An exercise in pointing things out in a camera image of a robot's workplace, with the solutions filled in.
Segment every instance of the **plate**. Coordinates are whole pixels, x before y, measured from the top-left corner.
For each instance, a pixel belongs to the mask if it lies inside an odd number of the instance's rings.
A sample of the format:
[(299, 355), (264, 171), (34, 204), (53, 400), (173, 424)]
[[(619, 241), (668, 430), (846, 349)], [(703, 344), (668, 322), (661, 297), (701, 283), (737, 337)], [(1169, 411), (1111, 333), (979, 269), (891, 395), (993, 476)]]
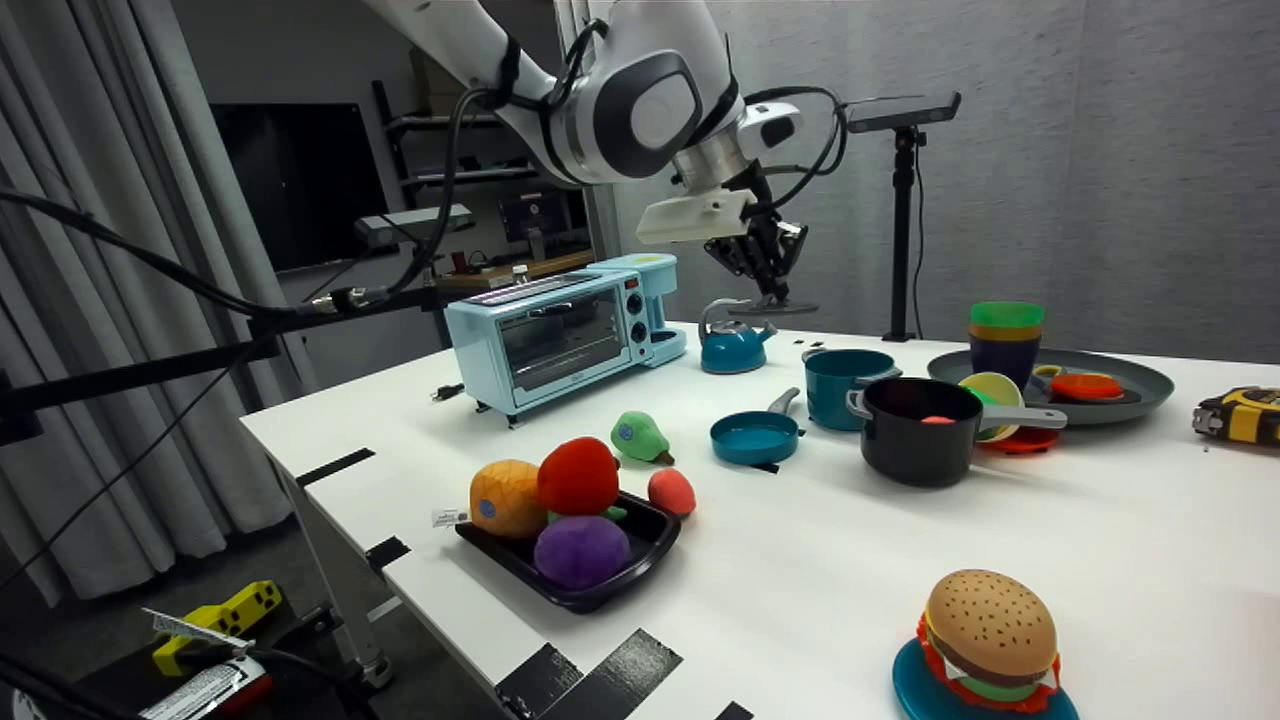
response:
[(496, 559), (501, 568), (510, 568), (520, 586), (528, 586), (533, 591), (542, 591), (543, 600), (570, 607), (570, 613), (598, 613), (608, 600), (633, 591), (639, 579), (649, 579), (668, 547), (680, 536), (680, 521), (674, 511), (653, 507), (649, 502), (619, 491), (617, 507), (623, 507), (629, 516), (617, 521), (619, 531), (629, 531), (633, 539), (633, 557), (619, 573), (605, 577), (591, 587), (564, 587), (557, 579), (548, 579), (543, 573), (538, 573), (533, 564), (533, 539), (501, 539), (481, 531), (477, 525), (455, 525), (455, 531), (477, 546), (490, 559)]
[[(1066, 349), (1042, 349), (1035, 364), (1062, 364), (1081, 373), (1109, 373), (1125, 386), (1125, 400), (1115, 405), (1066, 405), (1043, 391), (1043, 386), (1030, 386), (1025, 395), (1031, 410), (1062, 410), (1069, 411), (1069, 430), (1101, 430), (1101, 424), (1131, 424), (1145, 420), (1154, 410), (1161, 410), (1172, 395), (1172, 380), (1130, 364), (1115, 355), (1094, 355), (1094, 351), (1066, 351)], [(931, 380), (959, 386), (959, 377), (972, 377), (967, 351), (950, 351), (927, 364)]]
[(891, 694), (909, 720), (1081, 720), (1074, 695), (1062, 690), (1043, 712), (993, 712), (959, 704), (946, 686), (927, 677), (926, 651), (909, 640), (891, 661)]

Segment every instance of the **red fruit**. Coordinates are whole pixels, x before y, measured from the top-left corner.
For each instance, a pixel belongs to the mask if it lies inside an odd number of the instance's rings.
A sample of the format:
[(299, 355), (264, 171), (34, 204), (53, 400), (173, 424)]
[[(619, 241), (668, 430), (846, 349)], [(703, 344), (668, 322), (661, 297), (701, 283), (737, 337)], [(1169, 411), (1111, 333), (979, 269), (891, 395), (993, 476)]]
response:
[(674, 516), (692, 516), (695, 497), (686, 472), (661, 467), (649, 476), (649, 506), (674, 511)]
[(598, 438), (561, 445), (538, 467), (538, 502), (561, 516), (601, 516), (617, 502), (617, 457)]

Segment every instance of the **green fruit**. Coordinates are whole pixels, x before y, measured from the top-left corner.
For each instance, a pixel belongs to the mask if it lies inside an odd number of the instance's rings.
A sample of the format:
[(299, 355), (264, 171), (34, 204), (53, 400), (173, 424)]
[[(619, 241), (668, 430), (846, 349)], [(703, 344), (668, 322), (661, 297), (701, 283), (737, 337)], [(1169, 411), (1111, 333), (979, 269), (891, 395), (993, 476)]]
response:
[(657, 420), (649, 411), (623, 411), (611, 424), (611, 448), (637, 464), (657, 464), (668, 457), (668, 438), (657, 430)]

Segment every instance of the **yellow fruit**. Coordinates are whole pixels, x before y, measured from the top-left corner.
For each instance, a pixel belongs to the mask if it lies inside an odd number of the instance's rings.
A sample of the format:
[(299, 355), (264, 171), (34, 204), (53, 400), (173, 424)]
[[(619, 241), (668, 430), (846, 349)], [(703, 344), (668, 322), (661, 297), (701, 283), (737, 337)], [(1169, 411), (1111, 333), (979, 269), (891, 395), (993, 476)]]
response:
[(473, 476), (473, 525), (490, 536), (533, 539), (548, 525), (538, 502), (538, 464), (486, 464)]

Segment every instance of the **pot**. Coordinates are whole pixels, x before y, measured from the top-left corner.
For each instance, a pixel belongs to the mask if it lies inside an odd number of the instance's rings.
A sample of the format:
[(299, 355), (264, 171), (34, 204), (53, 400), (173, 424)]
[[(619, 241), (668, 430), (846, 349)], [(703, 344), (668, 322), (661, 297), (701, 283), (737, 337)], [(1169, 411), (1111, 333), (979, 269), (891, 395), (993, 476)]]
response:
[(733, 307), (749, 307), (749, 302), (711, 302), (695, 329), (703, 349), (703, 373), (711, 377), (737, 377), (763, 364), (763, 340), (773, 337), (773, 326), (744, 326), (728, 315)]
[(984, 430), (1069, 430), (1055, 410), (984, 410), (967, 389), (911, 377), (869, 386), (847, 400), (869, 415), (864, 460), (917, 487), (959, 484)]

